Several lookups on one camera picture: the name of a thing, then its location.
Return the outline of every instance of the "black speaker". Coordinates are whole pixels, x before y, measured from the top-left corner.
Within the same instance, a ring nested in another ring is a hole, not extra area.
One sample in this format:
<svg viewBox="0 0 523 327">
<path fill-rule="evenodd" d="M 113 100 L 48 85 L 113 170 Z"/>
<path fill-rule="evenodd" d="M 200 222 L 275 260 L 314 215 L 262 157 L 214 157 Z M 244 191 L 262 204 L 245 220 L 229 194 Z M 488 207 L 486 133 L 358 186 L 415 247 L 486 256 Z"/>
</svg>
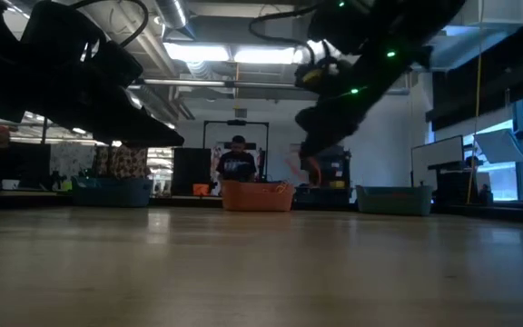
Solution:
<svg viewBox="0 0 523 327">
<path fill-rule="evenodd" d="M 172 195 L 192 195 L 196 183 L 211 182 L 211 149 L 173 149 Z"/>
</svg>

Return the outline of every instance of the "wooden floor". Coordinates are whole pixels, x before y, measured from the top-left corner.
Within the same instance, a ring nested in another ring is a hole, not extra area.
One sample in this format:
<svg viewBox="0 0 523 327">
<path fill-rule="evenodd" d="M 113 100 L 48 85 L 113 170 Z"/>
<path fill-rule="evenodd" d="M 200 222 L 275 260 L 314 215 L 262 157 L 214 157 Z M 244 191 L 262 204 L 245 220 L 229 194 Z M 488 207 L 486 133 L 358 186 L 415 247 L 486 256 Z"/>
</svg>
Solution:
<svg viewBox="0 0 523 327">
<path fill-rule="evenodd" d="M 0 326 L 523 327 L 523 225 L 0 211 Z"/>
</svg>

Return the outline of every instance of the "teal plastic bin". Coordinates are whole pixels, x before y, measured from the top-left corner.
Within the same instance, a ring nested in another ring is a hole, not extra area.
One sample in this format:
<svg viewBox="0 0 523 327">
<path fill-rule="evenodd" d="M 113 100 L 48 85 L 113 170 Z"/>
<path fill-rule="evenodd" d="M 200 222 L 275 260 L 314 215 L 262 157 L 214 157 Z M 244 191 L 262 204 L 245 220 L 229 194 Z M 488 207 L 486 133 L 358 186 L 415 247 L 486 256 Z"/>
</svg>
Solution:
<svg viewBox="0 0 523 327">
<path fill-rule="evenodd" d="M 431 212 L 431 186 L 356 187 L 361 213 L 426 216 Z"/>
<path fill-rule="evenodd" d="M 145 207 L 152 189 L 153 181 L 143 178 L 72 178 L 75 205 Z"/>
</svg>

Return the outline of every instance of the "orange laundry basket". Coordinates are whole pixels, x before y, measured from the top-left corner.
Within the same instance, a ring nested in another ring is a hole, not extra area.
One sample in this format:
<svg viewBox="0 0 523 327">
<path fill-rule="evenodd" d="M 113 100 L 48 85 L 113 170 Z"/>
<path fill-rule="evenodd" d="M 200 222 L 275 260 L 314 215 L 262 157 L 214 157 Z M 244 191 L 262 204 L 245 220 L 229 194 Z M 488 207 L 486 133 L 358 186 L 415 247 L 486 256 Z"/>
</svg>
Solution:
<svg viewBox="0 0 523 327">
<path fill-rule="evenodd" d="M 223 209 L 249 212 L 288 212 L 294 187 L 283 183 L 223 181 Z"/>
</svg>

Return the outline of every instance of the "black cable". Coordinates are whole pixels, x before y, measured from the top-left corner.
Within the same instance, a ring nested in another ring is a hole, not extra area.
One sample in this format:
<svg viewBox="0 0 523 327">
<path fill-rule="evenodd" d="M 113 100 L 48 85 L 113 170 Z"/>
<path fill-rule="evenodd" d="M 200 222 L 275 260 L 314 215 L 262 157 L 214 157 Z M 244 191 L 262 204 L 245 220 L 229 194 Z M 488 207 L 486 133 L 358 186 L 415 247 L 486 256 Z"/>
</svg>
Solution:
<svg viewBox="0 0 523 327">
<path fill-rule="evenodd" d="M 107 1 L 107 0 L 83 0 L 83 1 L 80 1 L 73 5 L 70 5 L 70 7 L 72 7 L 73 9 L 78 9 L 78 8 L 82 8 L 83 6 L 96 4 L 96 3 L 99 3 L 102 1 Z M 134 33 L 132 35 L 128 36 L 124 41 L 122 41 L 120 43 L 120 46 L 122 46 L 122 47 L 130 44 L 138 35 L 140 35 L 144 31 L 146 26 L 149 24 L 149 9 L 146 7 L 146 5 L 141 0 L 126 0 L 126 1 L 130 1 L 130 2 L 135 3 L 138 6 L 140 6 L 141 10 L 143 11 L 144 18 L 143 18 L 143 22 L 136 29 L 136 31 L 134 31 Z"/>
<path fill-rule="evenodd" d="M 320 4 L 313 5 L 313 6 L 309 6 L 308 8 L 304 8 L 304 9 L 301 9 L 301 10 L 294 10 L 294 11 L 287 12 L 287 13 L 270 14 L 270 15 L 264 15 L 264 16 L 261 16 L 261 17 L 253 18 L 250 21 L 250 25 L 249 25 L 248 29 L 249 29 L 251 34 L 253 34 L 253 35 L 255 35 L 255 36 L 257 36 L 257 37 L 259 37 L 259 38 L 261 38 L 262 40 L 265 40 L 265 41 L 281 42 L 281 43 L 294 44 L 294 45 L 300 45 L 300 46 L 305 47 L 310 52 L 310 62 L 311 62 L 311 64 L 314 64 L 316 56 L 314 55 L 314 50 L 312 50 L 310 45 L 308 45 L 307 43 L 302 42 L 300 40 L 290 39 L 290 38 L 286 38 L 286 37 L 277 37 L 277 36 L 263 35 L 261 33 L 256 32 L 255 30 L 253 30 L 253 25 L 256 24 L 256 23 L 259 23 L 259 22 L 265 22 L 265 21 L 270 21 L 270 20 L 274 20 L 274 19 L 281 19 L 281 18 L 287 18 L 287 17 L 295 17 L 295 16 L 299 16 L 299 15 L 306 15 L 306 14 L 311 13 L 314 10 L 316 10 L 319 5 Z"/>
</svg>

